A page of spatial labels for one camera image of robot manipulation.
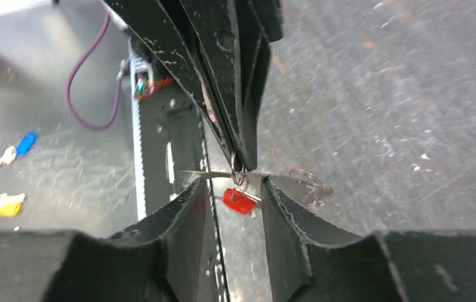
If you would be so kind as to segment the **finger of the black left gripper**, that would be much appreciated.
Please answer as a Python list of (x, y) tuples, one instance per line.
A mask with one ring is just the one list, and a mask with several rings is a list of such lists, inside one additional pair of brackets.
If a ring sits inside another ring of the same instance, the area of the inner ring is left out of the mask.
[(283, 37), (280, 1), (181, 1), (197, 36), (205, 117), (230, 166), (258, 165), (257, 123), (270, 43)]
[(106, 1), (207, 119), (238, 163), (238, 23), (234, 1)]

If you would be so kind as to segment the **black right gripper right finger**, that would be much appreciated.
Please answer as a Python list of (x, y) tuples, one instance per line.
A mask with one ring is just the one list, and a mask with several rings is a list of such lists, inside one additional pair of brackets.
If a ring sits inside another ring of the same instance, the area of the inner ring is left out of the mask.
[(359, 236), (302, 207), (305, 191), (262, 181), (274, 301), (476, 301), (476, 230)]

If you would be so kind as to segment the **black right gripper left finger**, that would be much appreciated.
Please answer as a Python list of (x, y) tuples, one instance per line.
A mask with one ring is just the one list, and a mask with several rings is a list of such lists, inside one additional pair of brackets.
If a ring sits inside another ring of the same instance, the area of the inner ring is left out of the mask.
[(197, 179), (109, 238), (0, 232), (0, 301), (195, 301), (207, 200)]

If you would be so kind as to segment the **red tag key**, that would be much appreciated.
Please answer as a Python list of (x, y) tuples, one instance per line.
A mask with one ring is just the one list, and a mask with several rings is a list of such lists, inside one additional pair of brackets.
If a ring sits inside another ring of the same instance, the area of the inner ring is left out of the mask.
[(229, 209), (242, 215), (249, 215), (255, 208), (261, 206), (261, 199), (252, 194), (250, 188), (250, 180), (244, 177), (233, 187), (225, 189), (221, 200)]

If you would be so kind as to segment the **silver metal key holder plate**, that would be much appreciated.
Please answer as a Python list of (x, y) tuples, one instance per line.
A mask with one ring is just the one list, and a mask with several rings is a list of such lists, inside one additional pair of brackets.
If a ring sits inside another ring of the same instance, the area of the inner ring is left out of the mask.
[(284, 184), (290, 184), (294, 189), (301, 192), (302, 195), (296, 198), (296, 201), (301, 201), (305, 206), (321, 205), (324, 200), (333, 194), (333, 188), (324, 184), (314, 174), (302, 170), (291, 169), (288, 174), (276, 174), (272, 172), (223, 172), (223, 171), (188, 171), (184, 170), (181, 173), (189, 175), (189, 177), (203, 177), (206, 179), (226, 178), (231, 179), (233, 184), (240, 179), (247, 177), (250, 180), (250, 192), (260, 198), (260, 183), (266, 177), (270, 177), (276, 181), (281, 181)]

